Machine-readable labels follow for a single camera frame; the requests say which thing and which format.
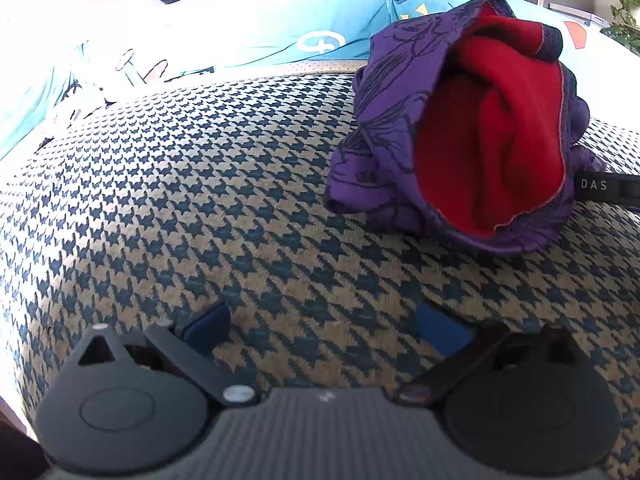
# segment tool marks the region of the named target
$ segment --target ribbed gray panel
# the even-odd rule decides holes
[[[86,477],[55,471],[45,478]],[[254,408],[223,412],[190,455],[134,478],[527,480],[470,459],[443,436],[431,412],[396,406],[378,388],[274,389]],[[590,470],[563,479],[604,480],[607,475]]]

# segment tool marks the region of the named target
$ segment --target potted plant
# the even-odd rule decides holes
[[[637,22],[640,19],[640,0],[618,1],[619,7],[611,6],[611,25],[601,32],[640,56],[640,28]]]

